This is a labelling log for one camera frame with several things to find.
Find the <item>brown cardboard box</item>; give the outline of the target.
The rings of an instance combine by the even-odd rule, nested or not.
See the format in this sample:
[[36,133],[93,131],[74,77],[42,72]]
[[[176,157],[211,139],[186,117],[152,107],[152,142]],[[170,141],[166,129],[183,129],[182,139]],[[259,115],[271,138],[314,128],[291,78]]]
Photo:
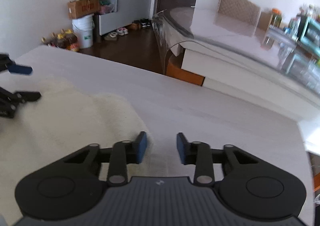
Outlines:
[[99,12],[99,0],[79,0],[67,3],[69,19],[79,19]]

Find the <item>teal toaster oven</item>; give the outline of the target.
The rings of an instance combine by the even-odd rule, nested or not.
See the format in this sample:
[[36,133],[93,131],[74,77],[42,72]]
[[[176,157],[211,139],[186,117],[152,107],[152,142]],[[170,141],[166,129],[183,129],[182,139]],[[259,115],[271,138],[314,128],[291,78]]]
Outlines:
[[297,36],[300,43],[319,58],[319,23],[309,16],[301,16]]

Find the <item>cooking oil bottles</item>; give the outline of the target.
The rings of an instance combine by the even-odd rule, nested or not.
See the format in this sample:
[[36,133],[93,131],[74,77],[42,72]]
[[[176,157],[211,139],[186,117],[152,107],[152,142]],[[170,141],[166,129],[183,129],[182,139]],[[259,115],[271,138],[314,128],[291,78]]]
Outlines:
[[62,29],[59,34],[52,32],[50,37],[42,37],[41,42],[48,47],[66,49],[74,52],[78,52],[79,50],[78,38],[71,29]]

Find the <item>white plastic bucket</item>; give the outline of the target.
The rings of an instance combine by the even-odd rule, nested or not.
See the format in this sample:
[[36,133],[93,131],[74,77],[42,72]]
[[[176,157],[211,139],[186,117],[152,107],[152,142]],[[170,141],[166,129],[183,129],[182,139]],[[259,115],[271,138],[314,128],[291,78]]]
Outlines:
[[93,46],[94,28],[93,14],[72,20],[72,29],[78,38],[80,49],[88,49]]

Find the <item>grey shoe cabinet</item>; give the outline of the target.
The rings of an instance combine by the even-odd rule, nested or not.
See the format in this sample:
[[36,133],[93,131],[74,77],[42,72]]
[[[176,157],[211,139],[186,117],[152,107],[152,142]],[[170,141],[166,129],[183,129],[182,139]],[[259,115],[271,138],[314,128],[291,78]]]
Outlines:
[[107,0],[113,11],[97,15],[98,35],[102,36],[139,19],[148,19],[151,0]]

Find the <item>cream white towel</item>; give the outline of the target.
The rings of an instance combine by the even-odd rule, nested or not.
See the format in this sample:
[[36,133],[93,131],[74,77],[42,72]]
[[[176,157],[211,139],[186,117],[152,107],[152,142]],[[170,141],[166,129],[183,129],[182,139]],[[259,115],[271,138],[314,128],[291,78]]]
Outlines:
[[121,96],[87,94],[52,77],[23,80],[20,87],[42,96],[21,105],[14,118],[1,119],[1,216],[8,224],[22,216],[14,191],[23,177],[91,143],[109,148],[147,131]]

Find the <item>beige padded chair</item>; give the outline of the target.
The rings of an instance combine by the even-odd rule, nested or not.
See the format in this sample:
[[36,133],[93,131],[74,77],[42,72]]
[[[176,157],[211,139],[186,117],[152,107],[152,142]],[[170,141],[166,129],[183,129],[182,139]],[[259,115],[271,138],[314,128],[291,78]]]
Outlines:
[[249,0],[219,0],[217,12],[239,21],[256,25],[261,8]]

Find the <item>white dining table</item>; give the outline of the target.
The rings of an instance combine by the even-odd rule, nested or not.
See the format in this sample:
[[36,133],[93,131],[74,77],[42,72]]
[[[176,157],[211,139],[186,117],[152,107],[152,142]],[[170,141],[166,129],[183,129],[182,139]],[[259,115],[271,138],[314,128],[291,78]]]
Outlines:
[[152,25],[161,59],[172,53],[204,87],[296,121],[319,121],[319,67],[281,31],[194,8],[161,11]]

